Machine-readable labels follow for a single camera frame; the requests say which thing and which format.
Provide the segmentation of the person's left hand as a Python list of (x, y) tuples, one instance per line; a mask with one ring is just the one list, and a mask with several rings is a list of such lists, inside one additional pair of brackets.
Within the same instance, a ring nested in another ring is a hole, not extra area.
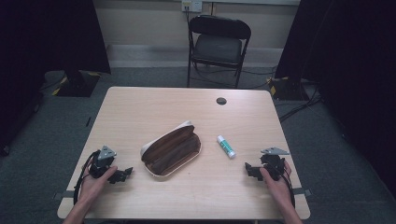
[(107, 180), (114, 175), (117, 169), (117, 166), (112, 166), (101, 177), (94, 178), (89, 174), (89, 169), (86, 168), (78, 196), (78, 203), (93, 204), (102, 192)]

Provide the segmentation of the person's right hand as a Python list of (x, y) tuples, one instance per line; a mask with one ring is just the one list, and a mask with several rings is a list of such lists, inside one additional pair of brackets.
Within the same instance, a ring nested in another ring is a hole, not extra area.
[(291, 169), (289, 164), (285, 161), (285, 178), (280, 178), (279, 180), (275, 181), (267, 172), (265, 168), (261, 168), (262, 177), (269, 189), (270, 194), (272, 195), (273, 199), (276, 195), (286, 195), (290, 197), (290, 174)]

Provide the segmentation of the white wall socket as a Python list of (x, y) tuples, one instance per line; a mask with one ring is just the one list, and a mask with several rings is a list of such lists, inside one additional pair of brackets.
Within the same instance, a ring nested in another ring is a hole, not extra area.
[(181, 10), (184, 12), (200, 13), (203, 10), (203, 2), (201, 0), (182, 0)]

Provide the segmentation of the black folding chair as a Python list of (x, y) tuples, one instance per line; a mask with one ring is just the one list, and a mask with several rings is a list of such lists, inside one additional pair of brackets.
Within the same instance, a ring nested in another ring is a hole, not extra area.
[(251, 29), (243, 21), (213, 15), (199, 15), (188, 21), (189, 57), (187, 86), (190, 86), (191, 67), (197, 64), (215, 65), (240, 74), (251, 38)]

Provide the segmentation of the black curtain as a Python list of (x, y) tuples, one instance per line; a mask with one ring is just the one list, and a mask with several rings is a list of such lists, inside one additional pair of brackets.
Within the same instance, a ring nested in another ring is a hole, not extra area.
[(109, 73), (93, 0), (0, 0), (0, 156), (33, 113), (49, 71)]
[(396, 0), (300, 0), (276, 77), (318, 82), (396, 198)]

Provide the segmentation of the black stand base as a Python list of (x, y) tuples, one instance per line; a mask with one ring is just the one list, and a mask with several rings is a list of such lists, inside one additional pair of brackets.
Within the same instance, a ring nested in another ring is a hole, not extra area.
[(62, 97), (90, 97), (100, 77), (94, 72), (66, 71), (65, 77), (52, 94)]
[(294, 81), (288, 77), (270, 77), (267, 82), (269, 92), (274, 99), (285, 101), (307, 101), (309, 99), (300, 81)]

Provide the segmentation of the white glue stick green label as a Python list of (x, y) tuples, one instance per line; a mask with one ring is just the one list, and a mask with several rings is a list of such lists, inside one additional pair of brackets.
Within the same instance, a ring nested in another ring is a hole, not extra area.
[(233, 151), (232, 147), (229, 145), (227, 140), (222, 135), (218, 135), (217, 141), (222, 147), (223, 151), (227, 154), (227, 156), (230, 159), (233, 159), (235, 157), (235, 152)]

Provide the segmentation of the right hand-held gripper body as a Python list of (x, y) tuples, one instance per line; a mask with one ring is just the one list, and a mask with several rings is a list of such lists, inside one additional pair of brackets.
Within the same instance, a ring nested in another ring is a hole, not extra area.
[(278, 147), (269, 147), (261, 150), (261, 162), (269, 175), (275, 180), (285, 178), (285, 159), (281, 155), (289, 155), (288, 151)]

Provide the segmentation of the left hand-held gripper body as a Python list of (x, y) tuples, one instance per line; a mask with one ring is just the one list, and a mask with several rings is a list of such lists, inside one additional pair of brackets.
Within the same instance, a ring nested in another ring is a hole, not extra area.
[(103, 146), (100, 150), (95, 152), (89, 174), (93, 178), (101, 177), (109, 169), (116, 155), (117, 153), (108, 146)]

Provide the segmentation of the white pencil case brown lining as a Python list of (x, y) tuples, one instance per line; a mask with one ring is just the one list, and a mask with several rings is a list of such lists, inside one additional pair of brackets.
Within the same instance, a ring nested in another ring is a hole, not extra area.
[(195, 127), (187, 120), (172, 131), (145, 144), (141, 150), (141, 161), (154, 176), (167, 177), (197, 157), (202, 148)]

